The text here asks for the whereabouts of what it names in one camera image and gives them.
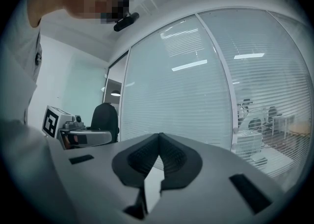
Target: white blinds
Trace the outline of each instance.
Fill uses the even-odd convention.
[[[254,142],[262,138],[257,152],[267,158],[267,164],[259,168],[284,188],[291,187],[307,156],[312,114],[312,87],[299,50],[265,11],[229,9],[201,17],[217,40],[233,79],[238,142],[248,140],[247,135],[242,139],[247,130],[252,130]]]
[[[171,133],[231,149],[232,110],[221,62],[192,17],[131,49],[121,107],[121,140]],[[163,169],[160,159],[157,168]]]

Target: black rubber pad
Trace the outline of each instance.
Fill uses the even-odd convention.
[[[241,194],[241,196],[245,199],[247,204],[251,207],[254,214],[262,211],[272,203],[243,174],[233,175],[229,179]]]
[[[71,158],[69,159],[72,165],[78,164],[78,163],[82,163],[85,162],[87,160],[91,160],[94,157],[92,155],[84,155],[84,156],[80,156],[80,157],[76,157],[76,158]]]

